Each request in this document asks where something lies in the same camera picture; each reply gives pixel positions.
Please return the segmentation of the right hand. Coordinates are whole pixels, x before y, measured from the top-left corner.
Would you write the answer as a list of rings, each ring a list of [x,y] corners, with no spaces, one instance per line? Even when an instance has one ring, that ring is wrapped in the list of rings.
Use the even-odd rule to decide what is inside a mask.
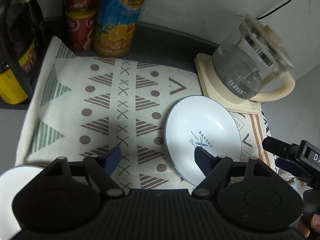
[[[301,233],[305,238],[308,238],[310,235],[310,228],[317,233],[320,233],[320,215],[314,214],[311,219],[310,225],[307,226],[303,218],[299,220],[299,223],[296,227],[297,231]]]

